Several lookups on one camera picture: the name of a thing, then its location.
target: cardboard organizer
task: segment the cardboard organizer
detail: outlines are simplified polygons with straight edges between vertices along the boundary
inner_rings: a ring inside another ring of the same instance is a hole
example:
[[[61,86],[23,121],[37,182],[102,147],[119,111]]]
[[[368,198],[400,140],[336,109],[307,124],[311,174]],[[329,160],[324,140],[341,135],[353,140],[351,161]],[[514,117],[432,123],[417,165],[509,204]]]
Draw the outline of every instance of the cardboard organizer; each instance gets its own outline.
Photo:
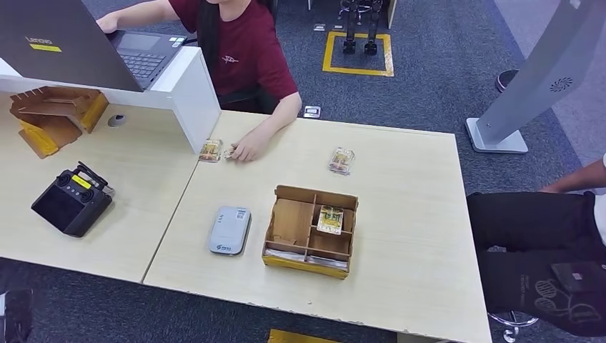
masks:
[[[11,96],[21,138],[43,159],[89,134],[109,104],[96,89],[48,87]]]
[[[279,185],[272,218],[265,234],[262,259],[266,265],[288,267],[345,279],[353,255],[354,228],[358,198],[313,189]],[[344,210],[341,234],[316,230],[322,205]],[[304,261],[265,254],[266,249],[304,255]],[[347,263],[347,269],[308,262],[309,256],[335,259]]]

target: lenovo logo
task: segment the lenovo logo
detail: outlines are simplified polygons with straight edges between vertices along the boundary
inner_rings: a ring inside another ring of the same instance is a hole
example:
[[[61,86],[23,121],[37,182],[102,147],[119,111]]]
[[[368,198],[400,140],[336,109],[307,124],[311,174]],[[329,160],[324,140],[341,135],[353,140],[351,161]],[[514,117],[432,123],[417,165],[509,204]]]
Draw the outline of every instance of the lenovo logo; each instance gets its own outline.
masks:
[[[40,39],[40,38],[29,38],[29,37],[25,37],[25,39],[27,39],[28,42],[30,43],[38,43],[38,44],[53,44],[52,41],[49,41],[48,39]]]

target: hand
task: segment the hand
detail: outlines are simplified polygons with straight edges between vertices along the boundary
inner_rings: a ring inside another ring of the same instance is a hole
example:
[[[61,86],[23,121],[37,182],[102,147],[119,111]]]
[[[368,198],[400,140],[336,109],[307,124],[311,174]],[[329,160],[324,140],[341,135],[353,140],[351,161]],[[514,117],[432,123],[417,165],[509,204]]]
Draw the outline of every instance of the hand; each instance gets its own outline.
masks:
[[[550,184],[549,186],[543,187],[543,189],[541,189],[539,192],[542,192],[542,193],[554,193],[554,194],[561,193],[561,191],[558,188],[556,188],[554,185],[552,185],[552,184]]]
[[[233,146],[236,147],[236,152],[234,152],[232,158],[239,161],[255,160],[257,157],[261,156],[263,151],[265,151],[271,138],[272,135],[262,129],[256,128],[250,131],[236,144],[233,144]]]
[[[110,34],[118,29],[118,18],[113,14],[107,14],[96,21],[104,34]]]

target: floor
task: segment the floor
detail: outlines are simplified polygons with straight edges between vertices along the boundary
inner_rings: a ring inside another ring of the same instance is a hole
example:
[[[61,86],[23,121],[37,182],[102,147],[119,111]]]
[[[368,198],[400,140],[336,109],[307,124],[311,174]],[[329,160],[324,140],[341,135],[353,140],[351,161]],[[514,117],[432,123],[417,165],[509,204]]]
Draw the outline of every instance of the floor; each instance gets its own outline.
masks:
[[[84,0],[95,17],[134,2]],[[321,106],[321,120],[452,132],[467,193],[536,190],[606,151],[606,138],[600,134],[605,123],[599,118],[606,99],[603,89],[584,85],[525,126],[521,131],[530,148],[526,155],[473,152],[464,122],[480,116],[496,99],[494,78],[521,65],[555,4],[399,1],[392,29],[387,31],[384,21],[379,28],[391,35],[393,77],[322,72],[327,33],[313,31],[313,24],[330,28],[338,23],[335,1],[317,1],[308,12],[305,1],[280,0],[277,31],[304,103]],[[145,30],[183,32],[179,23]],[[333,62],[382,68],[380,61],[360,54],[363,43],[359,41],[353,58],[335,55]],[[602,44],[598,54],[604,53]],[[587,83],[604,84],[606,60],[600,60],[594,62]],[[395,342],[395,334],[378,329],[0,259],[0,290],[18,287],[31,287],[36,294],[31,342],[261,343],[271,328],[339,342]],[[494,342],[503,342],[502,328],[491,326]],[[540,322],[523,329],[518,342],[606,339],[579,339]]]

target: black pants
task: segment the black pants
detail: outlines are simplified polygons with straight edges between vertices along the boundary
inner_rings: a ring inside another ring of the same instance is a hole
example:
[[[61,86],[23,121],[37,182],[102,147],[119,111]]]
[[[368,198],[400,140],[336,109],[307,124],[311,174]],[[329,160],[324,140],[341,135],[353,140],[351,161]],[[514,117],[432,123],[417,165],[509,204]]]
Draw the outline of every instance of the black pants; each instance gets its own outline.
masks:
[[[230,111],[273,114],[279,100],[257,86],[250,90],[219,96],[219,103],[221,109]]]
[[[551,270],[554,263],[606,263],[594,203],[591,192],[467,197],[488,312],[524,312],[577,336],[606,336],[606,285],[569,294]],[[493,246],[507,252],[488,252]]]

